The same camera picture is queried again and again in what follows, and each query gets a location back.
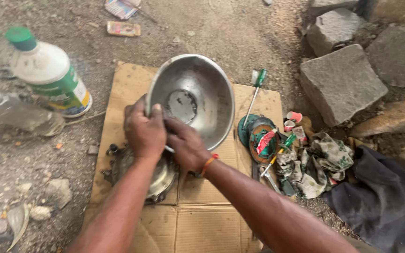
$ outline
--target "plastic bottle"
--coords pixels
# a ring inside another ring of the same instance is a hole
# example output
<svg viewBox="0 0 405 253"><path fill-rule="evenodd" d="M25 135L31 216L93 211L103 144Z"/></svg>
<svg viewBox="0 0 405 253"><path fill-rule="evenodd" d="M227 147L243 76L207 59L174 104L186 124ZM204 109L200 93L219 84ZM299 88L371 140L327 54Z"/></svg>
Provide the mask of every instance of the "plastic bottle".
<svg viewBox="0 0 405 253"><path fill-rule="evenodd" d="M65 118L86 113L93 99L62 49L37 41L25 27L10 28L5 37L15 47L10 68Z"/></svg>
<svg viewBox="0 0 405 253"><path fill-rule="evenodd" d="M65 120L60 113L27 104L18 97L2 92L0 92L0 123L43 136L57 135L65 126Z"/></svg>

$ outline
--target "stainless steel bowl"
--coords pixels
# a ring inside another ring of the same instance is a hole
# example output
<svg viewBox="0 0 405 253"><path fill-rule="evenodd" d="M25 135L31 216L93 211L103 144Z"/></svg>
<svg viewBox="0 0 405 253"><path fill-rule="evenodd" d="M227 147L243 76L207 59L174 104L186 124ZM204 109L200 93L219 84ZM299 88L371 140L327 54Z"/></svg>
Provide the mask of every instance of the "stainless steel bowl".
<svg viewBox="0 0 405 253"><path fill-rule="evenodd" d="M179 55L166 61L154 76L145 103L146 115L159 103L168 116L195 128L208 150L224 141L233 122L231 84L221 67L202 55Z"/></svg>

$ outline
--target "clear plastic bottle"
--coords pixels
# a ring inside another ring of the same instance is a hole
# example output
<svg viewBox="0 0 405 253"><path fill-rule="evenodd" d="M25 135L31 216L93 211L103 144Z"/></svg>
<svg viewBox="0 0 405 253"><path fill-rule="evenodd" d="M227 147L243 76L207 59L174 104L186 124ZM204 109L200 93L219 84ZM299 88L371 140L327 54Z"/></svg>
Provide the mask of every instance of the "clear plastic bottle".
<svg viewBox="0 0 405 253"><path fill-rule="evenodd" d="M43 136L57 135L65 126L65 120L58 112L27 104L3 92L0 92L0 123Z"/></svg>

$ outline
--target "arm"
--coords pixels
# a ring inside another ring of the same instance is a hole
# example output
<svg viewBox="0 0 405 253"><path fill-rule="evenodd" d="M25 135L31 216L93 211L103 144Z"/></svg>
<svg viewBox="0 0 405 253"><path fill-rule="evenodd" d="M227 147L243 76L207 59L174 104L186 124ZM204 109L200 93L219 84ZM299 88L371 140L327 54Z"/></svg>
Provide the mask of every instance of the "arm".
<svg viewBox="0 0 405 253"><path fill-rule="evenodd" d="M143 100L125 110L125 132L134 163L117 182L101 210L79 234L69 253L128 252L149 189L154 168L165 146L160 105L151 119L143 115Z"/></svg>
<svg viewBox="0 0 405 253"><path fill-rule="evenodd" d="M175 133L168 134L167 142L175 150L176 161L186 170L200 172L211 154L198 133L176 119L166 119L166 125ZM274 252L357 253L308 211L238 170L215 160L204 176Z"/></svg>

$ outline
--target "camouflage cloth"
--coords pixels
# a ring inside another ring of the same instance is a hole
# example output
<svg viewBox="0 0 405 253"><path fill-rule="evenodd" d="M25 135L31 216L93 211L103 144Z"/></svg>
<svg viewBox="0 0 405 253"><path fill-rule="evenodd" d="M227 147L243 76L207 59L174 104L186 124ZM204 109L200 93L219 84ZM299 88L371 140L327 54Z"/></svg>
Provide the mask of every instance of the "camouflage cloth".
<svg viewBox="0 0 405 253"><path fill-rule="evenodd" d="M290 180L306 198L316 198L332 188L329 178L345 179L345 170L354 163L354 152L342 141L317 133L309 148L279 154L277 174L280 181Z"/></svg>

